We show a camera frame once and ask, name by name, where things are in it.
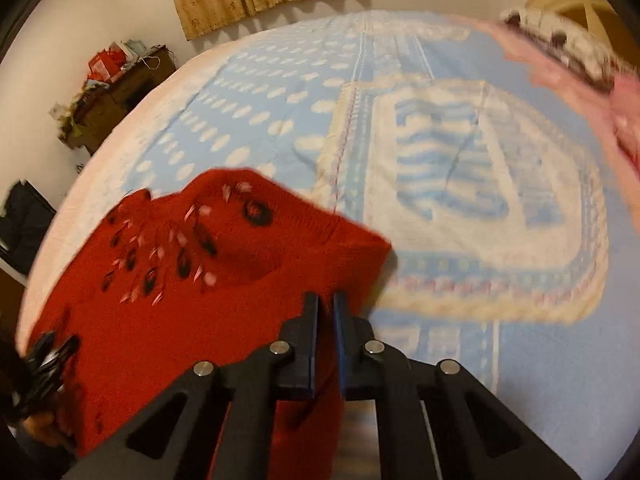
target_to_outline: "white wall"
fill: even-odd
[[[57,140],[48,111],[78,92],[87,62],[113,40],[165,43],[178,63],[214,44],[329,14],[375,9],[435,10],[496,18],[525,0],[316,0],[279,6],[257,18],[187,42],[172,0],[42,0],[0,64],[0,198],[28,179],[54,207],[72,185],[78,156]]]

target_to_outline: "red fabric with black pattern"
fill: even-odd
[[[194,362],[225,365],[274,340],[305,291],[357,314],[390,250],[251,170],[211,170],[182,192],[127,196],[60,278],[31,333],[81,349],[65,378],[79,453],[90,452]],[[319,330],[319,398],[281,403],[270,478],[325,479],[342,403],[330,316]]]

